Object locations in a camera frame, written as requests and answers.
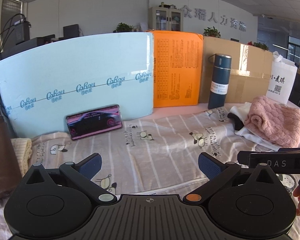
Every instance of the car image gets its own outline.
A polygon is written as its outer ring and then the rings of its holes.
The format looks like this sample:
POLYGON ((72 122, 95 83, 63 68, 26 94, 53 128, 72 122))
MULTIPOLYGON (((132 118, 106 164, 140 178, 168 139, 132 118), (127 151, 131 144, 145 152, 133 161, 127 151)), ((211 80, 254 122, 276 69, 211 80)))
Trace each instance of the car image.
POLYGON ((90 112, 83 114, 78 120, 68 123, 72 136, 81 136, 105 130, 121 123, 119 112, 90 112))

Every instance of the window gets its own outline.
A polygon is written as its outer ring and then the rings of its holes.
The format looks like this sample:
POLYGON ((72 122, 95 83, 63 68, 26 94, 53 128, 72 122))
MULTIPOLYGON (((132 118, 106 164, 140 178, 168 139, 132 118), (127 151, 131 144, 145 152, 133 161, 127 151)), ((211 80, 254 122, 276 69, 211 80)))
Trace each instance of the window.
POLYGON ((300 63, 300 39, 289 36, 287 59, 300 63))
MULTIPOLYGON (((1 7, 1 31, 4 29, 4 25, 7 23, 7 21, 14 16, 17 13, 22 12, 22 2, 19 0, 2 0, 2 7, 1 7)), ((17 22, 21 19, 21 16, 18 15, 12 20, 12 24, 17 22)), ((3 47, 3 50, 7 50, 15 46, 16 44, 16 38, 14 36, 14 33, 11 33, 12 29, 10 29, 9 33, 5 31, 2 38, 7 39, 5 46, 3 47)))

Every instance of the brown bag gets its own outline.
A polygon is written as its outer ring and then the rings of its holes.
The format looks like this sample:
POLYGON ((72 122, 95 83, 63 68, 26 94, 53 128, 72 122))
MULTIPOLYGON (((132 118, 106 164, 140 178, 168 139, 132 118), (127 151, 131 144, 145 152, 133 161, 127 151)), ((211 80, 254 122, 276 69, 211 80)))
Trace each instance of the brown bag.
POLYGON ((0 116, 0 198, 10 195, 21 181, 21 178, 7 124, 0 116))

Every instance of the orange cardboard box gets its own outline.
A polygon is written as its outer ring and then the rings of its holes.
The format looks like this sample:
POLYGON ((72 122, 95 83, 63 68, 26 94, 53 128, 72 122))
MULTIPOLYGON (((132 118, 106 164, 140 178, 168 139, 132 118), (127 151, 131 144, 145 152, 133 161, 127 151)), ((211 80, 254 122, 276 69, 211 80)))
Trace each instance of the orange cardboard box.
POLYGON ((203 36, 151 31, 154 34, 154 107, 198 104, 203 36))

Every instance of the black cloth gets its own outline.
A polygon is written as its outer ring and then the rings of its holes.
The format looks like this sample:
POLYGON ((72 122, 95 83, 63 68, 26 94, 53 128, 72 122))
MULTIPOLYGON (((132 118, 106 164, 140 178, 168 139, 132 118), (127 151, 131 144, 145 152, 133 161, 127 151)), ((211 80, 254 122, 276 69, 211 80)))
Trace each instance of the black cloth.
POLYGON ((243 122, 235 114, 229 113, 228 118, 233 119, 233 121, 234 121, 234 130, 239 131, 244 127, 243 122))

